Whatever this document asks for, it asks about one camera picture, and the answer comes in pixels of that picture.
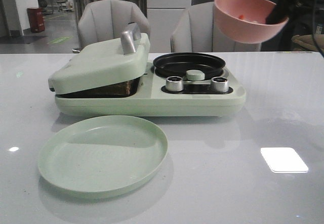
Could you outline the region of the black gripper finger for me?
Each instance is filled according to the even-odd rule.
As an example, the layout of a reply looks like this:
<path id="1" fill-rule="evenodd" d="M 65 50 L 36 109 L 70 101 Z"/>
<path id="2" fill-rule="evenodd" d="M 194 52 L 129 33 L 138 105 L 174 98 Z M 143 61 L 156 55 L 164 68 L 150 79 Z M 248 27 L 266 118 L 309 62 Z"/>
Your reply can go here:
<path id="1" fill-rule="evenodd" d="M 291 9 L 289 6 L 277 4 L 270 14 L 266 17 L 266 24 L 278 24 L 289 17 Z"/>

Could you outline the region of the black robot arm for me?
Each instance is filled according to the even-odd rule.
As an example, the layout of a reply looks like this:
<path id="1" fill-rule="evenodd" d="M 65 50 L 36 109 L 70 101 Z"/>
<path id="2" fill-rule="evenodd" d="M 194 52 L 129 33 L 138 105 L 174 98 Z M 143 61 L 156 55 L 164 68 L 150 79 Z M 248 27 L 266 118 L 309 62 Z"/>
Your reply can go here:
<path id="1" fill-rule="evenodd" d="M 323 9 L 323 0 L 278 0 L 266 17 L 266 24 L 278 24 L 285 19 L 296 20 L 313 11 Z"/>

